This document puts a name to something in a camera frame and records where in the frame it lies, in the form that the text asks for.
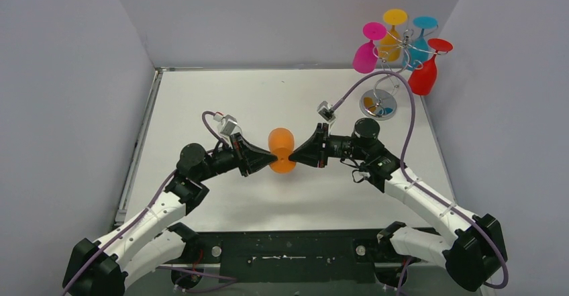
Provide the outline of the orange wine glass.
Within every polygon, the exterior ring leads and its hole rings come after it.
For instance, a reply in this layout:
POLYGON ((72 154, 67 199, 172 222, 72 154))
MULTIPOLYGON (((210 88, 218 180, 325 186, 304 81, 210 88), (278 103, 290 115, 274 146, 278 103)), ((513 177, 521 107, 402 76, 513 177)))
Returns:
POLYGON ((291 172, 296 162, 289 160, 289 156, 295 149, 294 135, 286 128, 275 128, 268 136, 270 152, 277 157, 277 161, 269 164, 276 173, 285 174, 291 172))

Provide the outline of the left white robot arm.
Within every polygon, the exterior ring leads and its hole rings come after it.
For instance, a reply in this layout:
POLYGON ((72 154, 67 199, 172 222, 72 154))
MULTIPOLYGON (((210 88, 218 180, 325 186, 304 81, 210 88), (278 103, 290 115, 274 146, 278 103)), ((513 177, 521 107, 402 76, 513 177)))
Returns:
POLYGON ((134 262, 135 255, 155 243, 170 225, 183 233, 172 253, 183 263, 194 261, 199 244, 189 238, 192 231, 179 221, 209 193, 203 181, 233 169, 247 177, 278 161, 276 155, 249 143, 239 133, 229 138, 229 148, 217 148, 212 153, 198 143, 186 145, 175 170, 143 210, 95 241, 84 238, 78 242, 62 282, 63 295, 123 295, 128 283, 136 279, 135 272, 143 267, 141 262, 134 262))

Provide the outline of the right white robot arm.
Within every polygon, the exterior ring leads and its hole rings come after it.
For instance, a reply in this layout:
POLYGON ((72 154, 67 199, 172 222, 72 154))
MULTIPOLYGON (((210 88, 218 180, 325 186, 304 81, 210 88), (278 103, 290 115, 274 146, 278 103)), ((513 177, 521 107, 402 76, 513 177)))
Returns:
POLYGON ((350 160, 362 180, 400 201, 435 230, 429 234, 394 222, 378 234, 378 252, 384 260, 426 260, 446 269, 455 283, 471 292, 486 285, 507 261, 500 222, 490 214, 476 215, 432 189, 385 148, 379 133, 379 124, 371 118, 359 119, 350 136, 331 135, 328 124, 319 123, 289 160, 315 168, 325 167, 329 158, 350 160))

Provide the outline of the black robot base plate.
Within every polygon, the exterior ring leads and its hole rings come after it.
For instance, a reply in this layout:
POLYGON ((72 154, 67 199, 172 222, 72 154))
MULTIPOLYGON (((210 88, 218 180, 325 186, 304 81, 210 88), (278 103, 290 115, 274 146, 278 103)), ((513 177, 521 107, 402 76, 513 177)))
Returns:
POLYGON ((174 264, 211 265, 240 283, 396 285, 403 256, 381 247, 378 229, 200 232, 174 264))

